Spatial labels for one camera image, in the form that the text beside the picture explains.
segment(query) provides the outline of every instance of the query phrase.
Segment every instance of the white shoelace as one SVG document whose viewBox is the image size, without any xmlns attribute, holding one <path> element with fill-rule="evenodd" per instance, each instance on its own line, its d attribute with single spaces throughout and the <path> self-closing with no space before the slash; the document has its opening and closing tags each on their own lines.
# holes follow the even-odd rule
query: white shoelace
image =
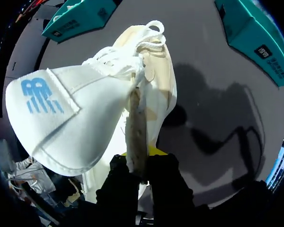
<svg viewBox="0 0 284 227">
<path fill-rule="evenodd" d="M 157 27 L 159 31 L 152 30 L 151 26 Z M 143 79 L 145 78 L 143 55 L 138 53 L 137 50 L 139 47 L 159 50 L 166 41 L 163 32 L 164 26 L 161 22 L 151 21 L 136 34 L 132 41 L 122 47 L 105 47 L 93 58 L 84 61 L 82 65 L 100 62 L 109 67 L 110 76 L 128 81 L 131 81 L 134 73 L 133 88 L 140 85 L 139 87 L 143 91 Z M 159 40 L 159 43 L 149 42 L 152 38 Z"/>
</svg>

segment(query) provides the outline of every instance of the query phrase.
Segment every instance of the white sneaker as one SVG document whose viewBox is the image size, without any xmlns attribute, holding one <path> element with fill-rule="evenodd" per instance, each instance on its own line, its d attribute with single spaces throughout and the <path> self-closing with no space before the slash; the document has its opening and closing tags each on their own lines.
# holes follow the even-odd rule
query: white sneaker
<svg viewBox="0 0 284 227">
<path fill-rule="evenodd" d="M 160 32 L 149 29 L 152 25 L 160 26 Z M 141 86 L 145 70 L 155 73 L 154 76 L 147 73 L 146 78 L 151 82 L 145 86 L 149 141 L 155 144 L 161 124 L 173 109 L 177 95 L 162 28 L 160 22 L 150 22 L 136 30 L 139 31 L 137 36 L 126 36 L 127 39 L 131 37 L 132 42 L 126 42 L 123 47 L 115 44 L 104 48 L 82 66 L 39 70 L 12 81 L 6 90 L 8 116 L 29 155 L 54 172 L 67 176 L 80 175 L 97 162 L 100 166 L 103 160 L 107 168 L 108 156 L 126 152 L 126 147 L 110 150 L 113 144 L 125 144 L 124 133 L 120 133 L 124 128 L 121 115 L 129 93 L 137 85 Z M 147 53 L 151 63 L 147 62 Z M 168 88 L 157 83 L 164 69 Z M 165 91 L 169 89 L 171 95 L 158 92 L 157 88 L 162 87 Z M 107 177 L 101 173 L 99 176 L 100 179 Z"/>
<path fill-rule="evenodd" d="M 151 30 L 150 26 L 157 26 L 159 31 Z M 159 21 L 152 21 L 145 26 L 131 26 L 119 36 L 113 45 L 118 49 L 139 44 L 137 52 L 143 55 L 147 78 L 144 92 L 147 105 L 148 141 L 149 145 L 154 147 L 162 123 L 177 101 L 175 74 L 163 32 L 164 26 Z M 124 110 L 102 158 L 91 170 L 82 175 L 87 201 L 96 202 L 96 191 L 102 187 L 108 175 L 109 163 L 113 156 L 126 152 L 124 132 L 128 115 L 128 111 Z M 139 197 L 142 196 L 145 188 L 145 185 L 140 185 Z"/>
</svg>

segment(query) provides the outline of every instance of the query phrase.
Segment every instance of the gray floor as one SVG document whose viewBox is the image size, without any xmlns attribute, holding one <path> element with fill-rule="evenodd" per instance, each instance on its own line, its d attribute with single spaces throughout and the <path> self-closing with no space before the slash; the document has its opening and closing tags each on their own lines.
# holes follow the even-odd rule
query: gray floor
<svg viewBox="0 0 284 227">
<path fill-rule="evenodd" d="M 231 183 L 248 169 L 258 180 L 269 175 L 284 137 L 284 87 L 227 45 L 213 0 L 123 0 L 103 30 L 50 42 L 41 69 L 81 64 L 130 25 L 154 19 L 165 26 L 186 113 L 184 125 L 161 130 L 160 148 L 178 157 L 196 205 L 214 206 L 235 193 Z M 242 134 L 252 163 L 244 161 Z"/>
</svg>

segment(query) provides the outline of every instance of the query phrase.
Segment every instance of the yellow object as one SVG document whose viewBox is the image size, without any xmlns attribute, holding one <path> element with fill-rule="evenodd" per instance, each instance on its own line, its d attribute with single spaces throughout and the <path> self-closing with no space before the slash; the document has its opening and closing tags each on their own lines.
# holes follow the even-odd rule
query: yellow object
<svg viewBox="0 0 284 227">
<path fill-rule="evenodd" d="M 159 150 L 158 148 L 155 148 L 151 145 L 148 145 L 148 151 L 150 152 L 150 156 L 154 155 L 167 155 L 165 152 Z"/>
</svg>

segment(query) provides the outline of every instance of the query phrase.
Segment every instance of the new balance logo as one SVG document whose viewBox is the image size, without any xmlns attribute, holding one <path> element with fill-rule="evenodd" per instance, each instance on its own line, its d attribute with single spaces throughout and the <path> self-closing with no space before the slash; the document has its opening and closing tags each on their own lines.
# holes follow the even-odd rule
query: new balance logo
<svg viewBox="0 0 284 227">
<path fill-rule="evenodd" d="M 42 109 L 45 113 L 64 113 L 59 102 L 57 100 L 48 100 L 48 98 L 53 94 L 48 87 L 46 81 L 42 78 L 34 78 L 32 80 L 23 80 L 21 82 L 21 87 L 24 96 L 30 96 L 30 100 L 27 101 L 27 107 L 30 113 L 40 113 Z"/>
</svg>

